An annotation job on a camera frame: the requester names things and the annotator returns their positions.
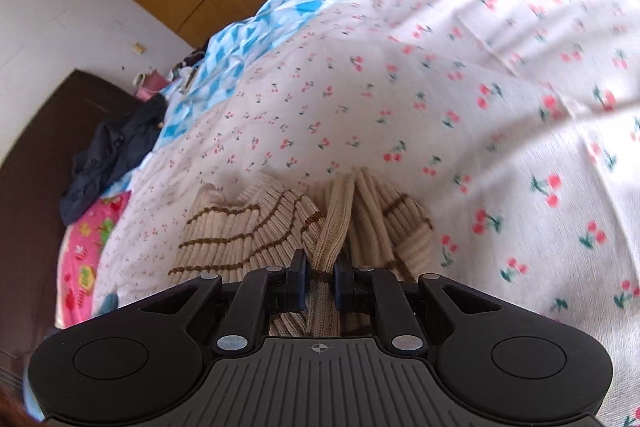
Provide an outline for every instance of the bed frame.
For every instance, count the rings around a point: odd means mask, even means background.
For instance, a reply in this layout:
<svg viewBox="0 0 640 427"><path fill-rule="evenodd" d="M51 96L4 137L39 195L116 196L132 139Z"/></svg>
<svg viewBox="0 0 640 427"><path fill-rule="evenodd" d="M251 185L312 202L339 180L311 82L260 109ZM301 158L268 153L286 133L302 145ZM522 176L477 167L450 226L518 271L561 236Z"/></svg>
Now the bed frame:
<svg viewBox="0 0 640 427"><path fill-rule="evenodd" d="M65 232L58 203L71 161L109 115L140 102L83 71L71 73L0 166L0 382L20 391L33 349L54 324L56 266Z"/></svg>

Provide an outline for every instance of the pink fabric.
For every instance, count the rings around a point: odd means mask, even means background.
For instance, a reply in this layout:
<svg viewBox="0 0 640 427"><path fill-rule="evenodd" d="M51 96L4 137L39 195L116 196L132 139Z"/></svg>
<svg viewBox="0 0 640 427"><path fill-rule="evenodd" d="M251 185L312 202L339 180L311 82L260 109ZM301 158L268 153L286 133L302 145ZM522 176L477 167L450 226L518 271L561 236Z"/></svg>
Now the pink fabric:
<svg viewBox="0 0 640 427"><path fill-rule="evenodd" d="M91 318L95 276L100 254L131 193L97 200L66 230L58 268L58 302L65 328Z"/></svg>
<svg viewBox="0 0 640 427"><path fill-rule="evenodd" d="M157 94L161 89L164 89L168 85L169 81L154 70L152 73L145 75L144 80L135 93L135 97L146 102L146 100L153 97L153 95Z"/></svg>

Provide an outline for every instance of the metal rivet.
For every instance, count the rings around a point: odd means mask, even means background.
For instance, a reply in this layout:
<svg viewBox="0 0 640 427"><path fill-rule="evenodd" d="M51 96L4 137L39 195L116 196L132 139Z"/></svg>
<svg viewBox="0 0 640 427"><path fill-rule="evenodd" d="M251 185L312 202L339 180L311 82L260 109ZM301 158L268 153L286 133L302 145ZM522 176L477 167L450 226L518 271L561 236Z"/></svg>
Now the metal rivet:
<svg viewBox="0 0 640 427"><path fill-rule="evenodd" d="M249 341L241 335L225 335L218 339L218 347L225 351L244 349Z"/></svg>
<svg viewBox="0 0 640 427"><path fill-rule="evenodd" d="M396 349L401 349L402 351L415 351L422 347L422 340L413 335L399 335L391 343Z"/></svg>

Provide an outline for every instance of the blanket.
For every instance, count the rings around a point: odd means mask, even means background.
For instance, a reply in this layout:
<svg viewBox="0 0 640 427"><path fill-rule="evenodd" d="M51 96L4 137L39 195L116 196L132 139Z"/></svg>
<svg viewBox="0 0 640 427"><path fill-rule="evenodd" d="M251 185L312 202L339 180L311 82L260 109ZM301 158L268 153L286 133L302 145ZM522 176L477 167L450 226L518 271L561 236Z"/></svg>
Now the blanket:
<svg viewBox="0 0 640 427"><path fill-rule="evenodd" d="M276 49L303 28L323 9L339 0L268 0L258 13L244 21L230 24L210 38L204 57L198 50L185 64L199 70L187 92L180 92L182 82L174 82L162 90L169 100L164 127L154 152L185 134L206 110L233 95L244 70L256 60ZM168 80L175 80L175 68ZM145 165L150 156L145 158ZM132 172L107 188L103 197L111 197L129 189Z"/></svg>
<svg viewBox="0 0 640 427"><path fill-rule="evenodd" d="M95 299L170 285L202 184L306 190L366 165L424 206L429 271L578 327L640 397L638 0L342 0L133 175Z"/></svg>

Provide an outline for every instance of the pink pillow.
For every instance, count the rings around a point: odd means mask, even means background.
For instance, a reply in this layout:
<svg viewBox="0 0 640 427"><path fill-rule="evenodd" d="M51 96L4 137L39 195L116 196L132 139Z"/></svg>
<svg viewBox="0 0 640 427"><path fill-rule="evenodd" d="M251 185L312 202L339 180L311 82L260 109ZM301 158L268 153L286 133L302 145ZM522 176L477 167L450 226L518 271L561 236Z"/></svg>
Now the pink pillow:
<svg viewBox="0 0 640 427"><path fill-rule="evenodd" d="M66 229L58 262L58 327L68 328L91 318L98 261L131 193L97 200Z"/></svg>

